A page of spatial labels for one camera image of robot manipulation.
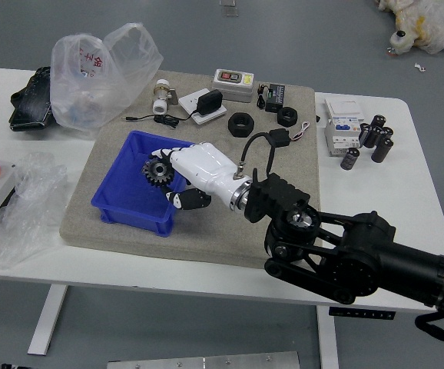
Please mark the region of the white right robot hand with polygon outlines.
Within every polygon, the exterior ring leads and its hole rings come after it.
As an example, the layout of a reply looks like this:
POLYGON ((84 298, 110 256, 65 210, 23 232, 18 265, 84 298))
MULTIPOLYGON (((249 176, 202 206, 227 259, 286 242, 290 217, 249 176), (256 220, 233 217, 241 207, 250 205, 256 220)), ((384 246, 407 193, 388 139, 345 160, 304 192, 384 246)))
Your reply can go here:
POLYGON ((205 208, 213 195, 232 211, 244 211, 252 178, 243 173, 244 163, 233 163, 211 143, 186 148, 162 148, 153 151, 143 169, 153 185, 161 187, 165 197, 176 208, 205 208), (169 188, 178 173, 192 187, 176 192, 169 188))

